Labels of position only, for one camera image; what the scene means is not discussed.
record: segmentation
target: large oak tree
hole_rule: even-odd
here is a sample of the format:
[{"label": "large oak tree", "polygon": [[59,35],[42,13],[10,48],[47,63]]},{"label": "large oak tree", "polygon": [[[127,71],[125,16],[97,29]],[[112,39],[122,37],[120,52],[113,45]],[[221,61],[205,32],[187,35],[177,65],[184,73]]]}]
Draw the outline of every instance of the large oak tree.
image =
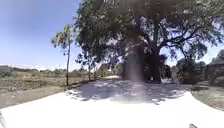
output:
[{"label": "large oak tree", "polygon": [[91,44],[98,60],[144,46],[153,58],[153,78],[160,81],[161,49],[171,57],[181,51],[201,58],[206,43],[223,42],[223,14],[223,0],[82,0],[75,26],[79,44]]}]

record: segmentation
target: bush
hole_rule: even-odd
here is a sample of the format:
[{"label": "bush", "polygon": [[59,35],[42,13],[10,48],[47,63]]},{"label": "bush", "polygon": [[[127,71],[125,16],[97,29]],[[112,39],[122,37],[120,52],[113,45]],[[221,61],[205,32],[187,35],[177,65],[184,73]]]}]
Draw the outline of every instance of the bush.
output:
[{"label": "bush", "polygon": [[0,78],[12,76],[11,72],[0,72]]}]

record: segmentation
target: grass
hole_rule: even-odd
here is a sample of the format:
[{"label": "grass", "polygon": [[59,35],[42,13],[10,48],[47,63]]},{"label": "grass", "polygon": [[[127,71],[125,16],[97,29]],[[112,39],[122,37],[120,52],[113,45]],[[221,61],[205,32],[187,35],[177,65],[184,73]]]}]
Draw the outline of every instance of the grass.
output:
[{"label": "grass", "polygon": [[[65,90],[65,77],[0,78],[0,108],[37,100]],[[72,87],[88,83],[87,78],[70,77]]]},{"label": "grass", "polygon": [[38,89],[18,91],[8,95],[0,95],[0,108],[37,100],[58,92],[62,92],[63,90],[63,87],[47,86]]},{"label": "grass", "polygon": [[191,91],[192,95],[199,101],[224,111],[224,88],[208,87]]}]

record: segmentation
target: paved road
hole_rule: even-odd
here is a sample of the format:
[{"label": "paved road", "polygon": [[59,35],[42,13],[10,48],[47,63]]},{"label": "paved road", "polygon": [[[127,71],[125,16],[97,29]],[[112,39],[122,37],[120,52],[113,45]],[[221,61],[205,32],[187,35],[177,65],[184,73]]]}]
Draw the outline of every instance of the paved road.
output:
[{"label": "paved road", "polygon": [[224,113],[187,87],[124,80],[93,82],[1,113],[7,128],[224,128]]}]

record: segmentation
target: sky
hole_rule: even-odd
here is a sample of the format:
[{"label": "sky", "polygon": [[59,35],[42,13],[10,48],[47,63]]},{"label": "sky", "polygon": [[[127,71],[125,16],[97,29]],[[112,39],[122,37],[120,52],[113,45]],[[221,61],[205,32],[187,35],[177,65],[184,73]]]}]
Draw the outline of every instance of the sky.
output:
[{"label": "sky", "polygon": [[[67,58],[60,48],[53,47],[51,39],[72,23],[78,6],[79,0],[0,0],[0,65],[65,68]],[[209,47],[202,60],[209,63],[223,48]],[[70,70],[80,68],[75,63],[80,52],[80,48],[72,46]],[[173,66],[176,60],[167,63]]]}]

